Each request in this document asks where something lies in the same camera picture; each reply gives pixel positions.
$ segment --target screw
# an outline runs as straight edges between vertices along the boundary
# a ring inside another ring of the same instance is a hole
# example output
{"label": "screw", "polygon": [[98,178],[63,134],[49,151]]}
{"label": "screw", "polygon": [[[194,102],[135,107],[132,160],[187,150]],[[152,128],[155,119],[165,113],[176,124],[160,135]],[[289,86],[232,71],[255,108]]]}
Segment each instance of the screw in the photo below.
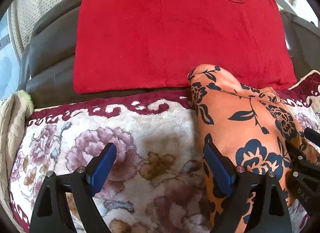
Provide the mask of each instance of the screw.
{"label": "screw", "polygon": [[53,174],[54,174],[54,172],[49,170],[49,171],[47,171],[47,173],[45,175],[50,178]]}
{"label": "screw", "polygon": [[242,166],[237,166],[236,170],[237,170],[237,172],[240,172],[240,173],[245,172],[245,169]]}
{"label": "screw", "polygon": [[85,167],[84,166],[80,166],[77,168],[77,172],[82,173],[85,171]]}
{"label": "screw", "polygon": [[273,171],[268,171],[268,176],[273,178],[275,175],[275,173]]}

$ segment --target black clamp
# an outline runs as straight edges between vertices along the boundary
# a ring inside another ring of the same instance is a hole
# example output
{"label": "black clamp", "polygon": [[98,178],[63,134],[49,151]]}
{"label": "black clamp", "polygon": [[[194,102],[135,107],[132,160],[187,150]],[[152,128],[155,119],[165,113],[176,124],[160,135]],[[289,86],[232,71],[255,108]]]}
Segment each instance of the black clamp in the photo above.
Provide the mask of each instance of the black clamp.
{"label": "black clamp", "polygon": [[255,192],[248,233],[291,233],[291,221],[282,189],[274,172],[265,175],[235,167],[213,143],[204,147],[204,159],[220,190],[230,196],[221,218],[211,233],[234,233],[239,225],[250,192]]}
{"label": "black clamp", "polygon": [[[305,138],[320,145],[320,134],[306,128]],[[305,154],[297,147],[286,142],[293,168],[287,179],[290,192],[299,200],[308,215],[320,213],[320,166],[307,161]]]}
{"label": "black clamp", "polygon": [[111,233],[92,197],[101,191],[116,155],[116,146],[108,143],[87,167],[80,166],[71,174],[58,176],[48,171],[36,199],[29,232],[75,233],[66,197],[66,192],[71,192],[86,232]]}

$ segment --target floral rug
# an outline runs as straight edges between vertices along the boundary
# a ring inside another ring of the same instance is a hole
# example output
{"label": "floral rug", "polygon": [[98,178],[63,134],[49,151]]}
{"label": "floral rug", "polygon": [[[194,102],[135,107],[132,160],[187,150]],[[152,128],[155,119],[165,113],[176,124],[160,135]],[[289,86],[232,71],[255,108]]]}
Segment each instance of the floral rug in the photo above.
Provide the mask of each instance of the floral rug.
{"label": "floral rug", "polygon": [[[318,73],[290,91],[277,92],[302,126],[320,132]],[[19,224],[28,232],[48,170],[57,175],[73,172],[113,142],[116,162],[94,196],[112,232],[210,232],[202,142],[188,98],[189,90],[162,91],[34,112],[11,174],[12,210]],[[67,199],[77,231],[85,232],[72,194]],[[308,215],[297,201],[290,214],[293,232],[298,233]]]}

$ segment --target orange floral fabric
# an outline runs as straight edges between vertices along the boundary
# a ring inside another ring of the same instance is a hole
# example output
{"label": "orange floral fabric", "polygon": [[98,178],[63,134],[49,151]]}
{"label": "orange floral fabric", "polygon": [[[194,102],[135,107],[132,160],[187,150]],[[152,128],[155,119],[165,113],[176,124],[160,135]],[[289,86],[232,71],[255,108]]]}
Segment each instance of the orange floral fabric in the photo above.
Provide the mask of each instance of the orange floral fabric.
{"label": "orange floral fabric", "polygon": [[[213,65],[198,66],[189,74],[188,82],[203,146],[213,142],[235,166],[241,165],[254,173],[272,170],[291,206],[294,197],[286,187],[285,175],[292,164],[285,141],[300,148],[312,163],[317,163],[319,153],[306,142],[301,125],[279,95],[271,87],[255,89],[241,84],[228,71]],[[204,159],[203,166],[214,227],[228,198],[214,183]],[[237,232],[245,230],[254,195],[248,197]]]}

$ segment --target red cushion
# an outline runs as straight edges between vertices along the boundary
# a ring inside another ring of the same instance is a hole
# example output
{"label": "red cushion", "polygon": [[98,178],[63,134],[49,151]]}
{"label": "red cushion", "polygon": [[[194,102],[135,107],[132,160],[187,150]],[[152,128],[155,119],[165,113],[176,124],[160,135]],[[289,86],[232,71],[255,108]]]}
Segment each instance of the red cushion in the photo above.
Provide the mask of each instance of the red cushion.
{"label": "red cushion", "polygon": [[82,1],[76,92],[183,87],[203,63],[248,86],[292,86],[275,0]]}

